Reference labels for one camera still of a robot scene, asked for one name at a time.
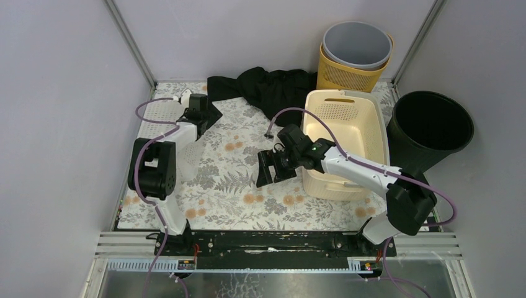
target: leaf pattern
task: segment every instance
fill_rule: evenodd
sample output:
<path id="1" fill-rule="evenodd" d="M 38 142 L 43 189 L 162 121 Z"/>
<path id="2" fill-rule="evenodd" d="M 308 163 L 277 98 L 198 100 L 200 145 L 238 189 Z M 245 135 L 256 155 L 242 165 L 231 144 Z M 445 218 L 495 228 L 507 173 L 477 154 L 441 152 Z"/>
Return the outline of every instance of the leaf pattern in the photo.
<path id="1" fill-rule="evenodd" d="M 186 89 L 207 93 L 206 83 L 159 83 L 155 98 L 179 97 Z M 372 94 L 378 98 L 387 124 L 395 103 L 388 84 L 379 82 Z M 214 105 L 223 117 L 202 137 L 205 149 L 197 175 L 183 182 L 180 191 L 168 198 L 177 201 L 183 214 L 190 215 L 192 228 L 358 230 L 370 214 L 365 212 L 362 216 L 363 212 L 357 210 L 374 210 L 376 214 L 385 211 L 384 200 L 374 194 L 360 202 L 310 197 L 303 191 L 299 169 L 295 178 L 256 189 L 257 152 L 272 148 L 272 141 L 263 137 L 269 120 L 243 98 L 214 102 Z M 168 128 L 167 125 L 156 127 L 159 134 Z M 275 126 L 272 132 L 276 134 L 279 130 L 280 127 Z M 128 189 L 125 195 L 134 198 L 136 193 Z M 159 229 L 161 224 L 154 209 L 135 201 L 123 198 L 118 228 Z"/>

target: black cloth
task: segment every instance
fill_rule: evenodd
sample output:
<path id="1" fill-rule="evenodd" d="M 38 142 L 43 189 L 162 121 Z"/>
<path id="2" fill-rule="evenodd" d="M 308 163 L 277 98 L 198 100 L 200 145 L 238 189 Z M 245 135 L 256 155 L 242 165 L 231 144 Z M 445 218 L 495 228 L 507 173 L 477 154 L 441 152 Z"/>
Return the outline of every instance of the black cloth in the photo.
<path id="1" fill-rule="evenodd" d="M 268 72 L 261 67 L 245 71 L 237 79 L 223 76 L 208 78 L 208 98 L 223 101 L 244 97 L 271 119 L 286 107 L 305 107 L 307 94 L 316 89 L 317 73 L 305 70 L 275 70 Z M 302 113 L 288 111 L 276 119 L 279 126 L 300 126 Z"/>

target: gray bucket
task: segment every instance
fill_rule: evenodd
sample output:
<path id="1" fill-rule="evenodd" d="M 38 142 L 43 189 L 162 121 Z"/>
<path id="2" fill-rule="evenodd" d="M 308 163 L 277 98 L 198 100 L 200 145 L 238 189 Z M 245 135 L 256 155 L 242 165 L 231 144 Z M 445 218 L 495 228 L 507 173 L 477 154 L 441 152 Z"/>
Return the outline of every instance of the gray bucket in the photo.
<path id="1" fill-rule="evenodd" d="M 393 42 L 379 28 L 363 22 L 343 22 L 323 35 L 328 58 L 360 70 L 379 70 L 391 56 Z"/>

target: gray wall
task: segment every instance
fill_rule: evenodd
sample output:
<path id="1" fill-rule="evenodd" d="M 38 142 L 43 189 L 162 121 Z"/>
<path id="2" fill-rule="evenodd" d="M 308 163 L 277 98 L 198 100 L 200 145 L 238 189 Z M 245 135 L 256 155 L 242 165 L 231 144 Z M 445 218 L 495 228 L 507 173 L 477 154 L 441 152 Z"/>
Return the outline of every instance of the gray wall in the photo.
<path id="1" fill-rule="evenodd" d="M 399 84 L 446 94 L 474 120 L 471 144 L 427 175 L 458 205 L 450 228 L 479 298 L 526 290 L 525 11 L 521 0 L 449 1 Z"/>
<path id="2" fill-rule="evenodd" d="M 362 20 L 390 33 L 392 78 L 433 0 L 117 0 L 157 79 L 236 77 L 267 70 L 318 68 L 325 30 Z"/>
<path id="3" fill-rule="evenodd" d="M 0 296 L 77 297 L 149 87 L 101 0 L 1 1 L 0 40 Z"/>

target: basket hole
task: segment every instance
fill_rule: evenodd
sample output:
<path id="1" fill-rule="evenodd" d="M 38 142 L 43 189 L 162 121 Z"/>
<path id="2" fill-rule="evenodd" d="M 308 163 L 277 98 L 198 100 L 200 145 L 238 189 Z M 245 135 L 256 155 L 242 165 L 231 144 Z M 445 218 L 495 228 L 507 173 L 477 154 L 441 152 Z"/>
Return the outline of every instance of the basket hole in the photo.
<path id="1" fill-rule="evenodd" d="M 344 99 L 344 98 L 327 98 L 325 101 L 332 101 L 332 102 L 348 102 L 349 104 L 354 103 L 352 99 Z"/>

